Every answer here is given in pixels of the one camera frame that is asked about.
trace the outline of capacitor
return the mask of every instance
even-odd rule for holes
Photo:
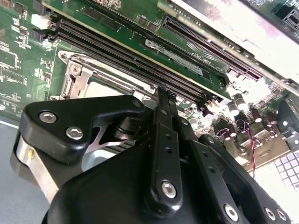
[[[198,121],[196,118],[189,119],[189,123],[190,123],[191,127],[193,128],[193,130],[198,128]]]
[[[235,102],[231,102],[228,105],[228,110],[232,116],[237,116],[239,114],[239,110]]]
[[[272,125],[276,125],[278,123],[276,119],[276,115],[272,111],[267,113],[267,120]]]
[[[260,115],[260,113],[258,112],[257,109],[252,109],[251,110],[251,115],[253,117],[254,122],[259,123],[262,121],[262,117]]]
[[[224,138],[225,141],[230,140],[229,132],[225,132],[225,133],[223,134],[223,138]]]
[[[248,110],[248,105],[245,103],[241,94],[236,94],[234,96],[235,104],[237,105],[239,111],[246,111]]]
[[[228,129],[229,129],[229,135],[231,136],[231,137],[235,137],[236,135],[237,135],[237,133],[235,132],[235,127],[234,127],[234,125],[232,125],[232,124],[229,124],[228,125]]]

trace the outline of silver screw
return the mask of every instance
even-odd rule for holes
[[[237,222],[239,220],[238,213],[235,211],[235,209],[230,206],[229,204],[224,205],[224,210],[228,217],[230,217],[231,220],[234,222]]]
[[[52,112],[42,112],[39,115],[39,119],[42,122],[45,122],[47,124],[51,124],[51,123],[54,123],[57,120],[57,117]]]
[[[186,119],[184,119],[184,118],[182,118],[182,123],[183,123],[184,125],[188,125],[188,121],[187,121]]]
[[[207,140],[208,140],[210,143],[214,144],[214,140],[213,140],[211,137],[208,137]]]
[[[284,213],[283,213],[281,210],[279,210],[279,209],[276,209],[276,211],[277,211],[277,213],[278,213],[279,217],[280,217],[282,220],[284,220],[284,221],[286,221],[286,220],[287,220],[287,218],[286,218],[285,214],[284,214]]]
[[[265,211],[266,211],[268,217],[269,217],[272,221],[275,221],[275,220],[276,220],[276,217],[275,217],[274,213],[273,213],[270,209],[265,208]]]
[[[72,75],[77,76],[80,74],[80,68],[76,65],[71,65],[70,66],[70,72]]]
[[[162,191],[169,198],[174,198],[177,195],[176,188],[168,181],[162,183]]]
[[[69,127],[65,133],[67,137],[74,140],[79,140],[83,137],[83,132],[78,127]]]
[[[134,101],[133,101],[133,104],[134,104],[135,106],[137,106],[137,107],[141,107],[141,104],[140,104],[139,101],[137,101],[137,100],[134,100]]]

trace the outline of black clamp tool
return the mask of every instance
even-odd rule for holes
[[[43,224],[291,223],[219,142],[196,137],[173,94],[152,100],[154,110],[133,96],[26,106],[11,164],[50,202]],[[95,127],[99,148],[135,146],[82,172]]]

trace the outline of motherboard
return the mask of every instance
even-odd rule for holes
[[[245,27],[219,11],[228,3],[262,28],[267,21],[281,54],[271,30],[260,30],[259,40],[269,38],[263,50],[252,47],[261,44],[256,35],[227,33]],[[164,86],[198,136],[230,141],[249,163],[244,127],[262,148],[279,136],[279,103],[289,92],[299,96],[297,57],[283,51],[298,48],[298,7],[296,0],[0,0],[0,115],[19,120],[35,101],[124,94],[153,109],[151,97]]]

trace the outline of green circuit board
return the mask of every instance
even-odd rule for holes
[[[153,2],[155,0],[150,0],[146,4],[151,2],[152,9],[158,15],[156,20],[160,20],[161,23],[164,14],[157,6],[153,7]],[[141,6],[141,1],[135,0],[137,6]],[[197,66],[200,72],[194,72],[194,70],[186,69],[186,61],[183,61],[178,55],[172,53],[171,49],[168,49],[164,46],[157,46],[163,48],[163,52],[157,49],[150,48],[146,45],[146,41],[151,41],[146,39],[143,35],[138,33],[131,28],[120,24],[104,14],[101,14],[83,1],[72,0],[67,3],[64,3],[60,0],[50,0],[44,1],[43,4],[50,8],[51,10],[65,16],[66,18],[77,22],[78,24],[100,34],[101,36],[145,57],[146,59],[153,61],[154,63],[167,68],[168,70],[196,83],[200,87],[214,93],[215,95],[220,96],[230,100],[230,96],[226,91],[225,85],[223,84],[222,77],[219,76],[218,72],[209,68],[208,66],[202,65]],[[128,8],[123,9],[128,15],[131,15],[134,10]],[[160,29],[157,32],[164,32],[165,36],[168,36],[168,40],[171,40],[173,43],[184,44],[179,40],[179,37],[168,30]]]
[[[98,30],[101,32],[102,30],[98,27],[100,22],[95,22],[96,20],[99,20],[99,18],[95,12],[88,12],[89,4],[87,4],[87,2],[88,1],[81,0],[44,0],[43,4],[54,11],[59,11],[66,16],[69,15],[73,19],[81,21],[95,31]],[[194,59],[208,65],[210,68],[223,73],[229,69],[228,66],[203,52],[200,48],[188,43],[183,38],[164,28],[162,23],[167,13],[157,7],[157,0],[94,0],[94,2],[96,2],[98,7],[108,8],[110,11],[113,11],[115,15],[120,15],[137,27],[142,27],[151,31],[153,34],[162,37],[170,45],[176,46],[180,50],[191,55]]]
[[[0,5],[0,115],[19,120],[25,105],[48,100],[51,95],[60,94],[66,65],[58,58],[57,52],[61,49],[86,52],[61,40],[54,43],[35,40],[30,35],[31,29],[36,28],[31,24],[32,14],[36,13],[32,8],[32,2],[29,3],[27,0],[9,2],[8,6],[4,6],[2,2]],[[80,15],[85,17],[86,22],[93,24],[90,17],[83,15],[82,12]],[[107,26],[102,27],[106,29],[107,35],[114,37],[121,35],[128,46],[131,39],[140,41],[142,38],[128,29],[113,33],[115,30]],[[203,67],[205,77],[201,77],[153,49],[142,45],[139,49],[146,52],[147,57],[156,57],[157,60],[172,66],[177,73],[194,76],[194,79],[206,89],[210,87],[218,95],[230,98],[215,71]]]
[[[66,65],[57,57],[60,49],[80,51],[63,41],[37,42],[29,37],[31,8],[23,14],[0,7],[0,115],[19,120],[25,105],[60,94]]]

